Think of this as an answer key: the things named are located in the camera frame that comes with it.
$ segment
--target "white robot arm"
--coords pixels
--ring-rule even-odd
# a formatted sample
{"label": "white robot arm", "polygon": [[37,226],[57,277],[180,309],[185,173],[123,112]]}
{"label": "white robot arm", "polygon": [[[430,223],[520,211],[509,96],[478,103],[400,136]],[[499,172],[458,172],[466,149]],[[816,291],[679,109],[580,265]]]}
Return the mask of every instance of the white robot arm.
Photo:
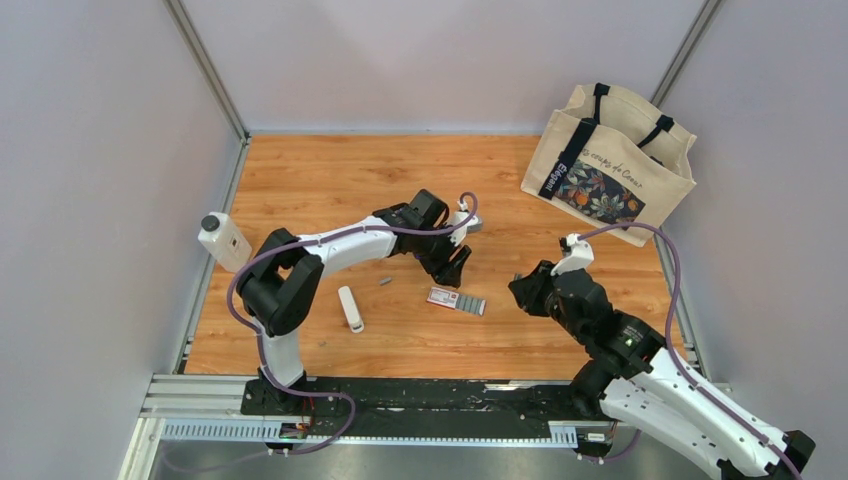
{"label": "white robot arm", "polygon": [[666,349],[665,338],[642,320],[615,310],[604,288],[586,272],[594,259],[591,246],[576,234],[560,245],[562,260],[543,260],[509,288],[519,307],[556,320],[592,358],[572,383],[575,401],[645,431],[715,480],[792,479],[775,448],[799,471],[804,468],[815,448],[808,436],[767,424],[678,362],[694,380],[690,383],[671,357],[677,352]]}
{"label": "white robot arm", "polygon": [[[448,228],[465,220],[459,228]],[[304,245],[255,261],[239,277],[235,290],[259,329],[262,352],[274,378],[290,386],[304,375],[298,330],[322,278],[357,263],[412,253],[437,284],[459,287],[462,267],[471,254],[462,241],[481,228],[480,218],[464,203],[448,220],[447,204],[421,190],[410,203],[377,210],[360,222],[329,232],[298,237],[284,228],[272,232],[257,256],[284,245]],[[286,278],[280,269],[290,269]]]}

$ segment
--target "wooden surface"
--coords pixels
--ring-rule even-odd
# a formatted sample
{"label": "wooden surface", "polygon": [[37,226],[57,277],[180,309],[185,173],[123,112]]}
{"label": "wooden surface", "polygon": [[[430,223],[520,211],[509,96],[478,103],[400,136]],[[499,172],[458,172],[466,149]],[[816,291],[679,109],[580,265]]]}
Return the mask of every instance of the wooden surface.
{"label": "wooden surface", "polygon": [[[274,229],[295,235],[349,225],[412,200],[427,188],[451,207],[471,190],[480,233],[460,291],[485,298],[484,316],[425,303],[431,286],[412,256],[356,265],[322,280],[301,327],[311,375],[571,379],[588,357],[553,320],[519,310],[507,289],[515,273],[557,261],[558,239],[589,225],[519,190],[535,136],[258,136],[247,157],[232,217],[255,248]],[[610,235],[591,241],[589,272],[614,305],[663,331],[668,291],[656,249]],[[379,286],[380,279],[392,282]],[[186,373],[254,374],[251,331],[227,313],[232,275],[216,267]],[[353,290],[365,331],[347,327],[337,290]]]}

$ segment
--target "canvas tote bag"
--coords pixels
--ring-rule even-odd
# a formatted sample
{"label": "canvas tote bag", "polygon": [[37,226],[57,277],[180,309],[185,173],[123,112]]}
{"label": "canvas tote bag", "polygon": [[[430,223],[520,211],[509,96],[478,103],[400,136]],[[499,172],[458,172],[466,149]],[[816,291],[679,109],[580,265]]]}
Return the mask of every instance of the canvas tote bag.
{"label": "canvas tote bag", "polygon": [[[626,88],[580,85],[551,116],[521,190],[595,227],[659,227],[695,186],[687,157],[695,138]],[[653,235],[610,233],[640,247]]]}

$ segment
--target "black bag handle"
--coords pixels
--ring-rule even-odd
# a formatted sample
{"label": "black bag handle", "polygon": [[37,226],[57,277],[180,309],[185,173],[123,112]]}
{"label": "black bag handle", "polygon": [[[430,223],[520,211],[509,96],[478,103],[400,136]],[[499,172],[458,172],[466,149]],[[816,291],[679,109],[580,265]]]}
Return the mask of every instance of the black bag handle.
{"label": "black bag handle", "polygon": [[577,161],[577,156],[580,155],[580,152],[583,151],[583,147],[585,147],[586,143],[589,142],[589,139],[592,138],[592,132],[595,131],[595,127],[597,126],[598,124],[592,121],[592,119],[586,118],[580,120],[580,123],[577,124],[577,129],[574,130],[574,135],[571,136],[568,144],[562,152],[560,152],[559,157],[557,157],[554,168],[552,168],[551,173],[548,174],[548,179],[545,180],[545,183],[542,184],[542,188],[539,189],[540,197],[547,200],[554,197],[554,194],[559,190],[560,185],[562,185],[566,173],[568,173],[568,171],[571,170],[571,167],[574,166],[574,162]]}
{"label": "black bag handle", "polygon": [[645,145],[651,143],[651,141],[653,139],[657,138],[657,135],[659,135],[661,131],[668,132],[669,130],[671,130],[671,127],[673,127],[673,126],[674,126],[674,119],[673,118],[671,118],[667,115],[660,115],[660,118],[657,119],[657,126],[655,126],[654,129],[651,130],[651,133],[649,133],[648,136],[645,137],[645,139],[642,140],[641,142],[639,142],[639,145],[636,145],[636,146],[639,147],[639,148],[644,147]]}
{"label": "black bag handle", "polygon": [[595,91],[592,93],[595,96],[595,123],[601,123],[601,97],[609,95],[609,85],[603,83],[595,84]]}

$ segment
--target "gray wall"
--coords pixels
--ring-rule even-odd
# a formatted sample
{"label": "gray wall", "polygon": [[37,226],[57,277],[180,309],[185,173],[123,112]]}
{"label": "gray wall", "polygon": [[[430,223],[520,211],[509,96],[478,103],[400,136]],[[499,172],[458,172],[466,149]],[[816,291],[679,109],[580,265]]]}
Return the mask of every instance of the gray wall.
{"label": "gray wall", "polygon": [[0,12],[0,478],[114,478],[237,142],[162,2]]}
{"label": "gray wall", "polygon": [[574,85],[650,97],[701,2],[186,0],[253,130],[541,131]]}
{"label": "gray wall", "polygon": [[734,397],[848,457],[848,3],[728,2],[663,109],[700,137],[699,182],[667,222],[704,361]]}

